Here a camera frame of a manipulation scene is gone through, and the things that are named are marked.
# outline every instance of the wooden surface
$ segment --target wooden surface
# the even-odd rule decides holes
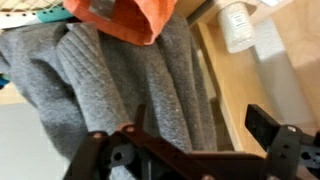
[[[204,2],[205,0],[179,0],[175,6],[175,11],[184,17],[188,17]]]
[[[215,86],[221,111],[237,151],[265,153],[244,126],[248,104],[258,104],[274,116],[250,50],[229,54],[219,28],[198,23],[192,31],[199,41]]]
[[[320,125],[320,1],[294,0],[272,17]]]
[[[11,83],[0,90],[0,105],[26,102]]]
[[[264,4],[260,0],[216,0],[214,5],[210,7],[210,9],[207,10],[195,23],[202,22],[205,24],[216,25],[217,13],[224,7],[239,1],[246,4],[252,24],[257,24],[293,0],[282,0],[278,5],[273,7]]]

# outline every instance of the knit fabric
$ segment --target knit fabric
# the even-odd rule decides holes
[[[71,159],[88,131],[111,134],[147,105],[144,129],[185,152],[216,150],[215,127],[186,21],[172,16],[138,47],[93,24],[58,22],[0,36],[0,71],[38,109],[57,150]]]

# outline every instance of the orange bag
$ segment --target orange bag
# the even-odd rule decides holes
[[[64,6],[84,22],[135,45],[152,44],[169,20],[177,0],[116,0],[110,20],[89,10],[91,0],[64,0]]]

